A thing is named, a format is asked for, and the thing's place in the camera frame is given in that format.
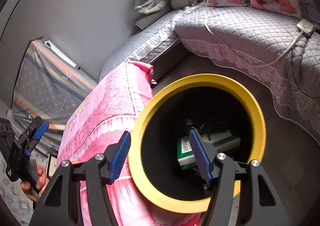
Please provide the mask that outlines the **person left hand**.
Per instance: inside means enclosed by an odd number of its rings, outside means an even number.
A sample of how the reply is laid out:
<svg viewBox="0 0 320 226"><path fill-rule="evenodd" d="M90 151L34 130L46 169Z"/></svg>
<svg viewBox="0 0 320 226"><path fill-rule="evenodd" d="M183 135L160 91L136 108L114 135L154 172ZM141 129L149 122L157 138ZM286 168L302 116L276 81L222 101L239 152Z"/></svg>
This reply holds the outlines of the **person left hand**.
<svg viewBox="0 0 320 226"><path fill-rule="evenodd" d="M49 183L46 171L32 159L20 172L20 177L22 191L30 200L37 203Z"/></svg>

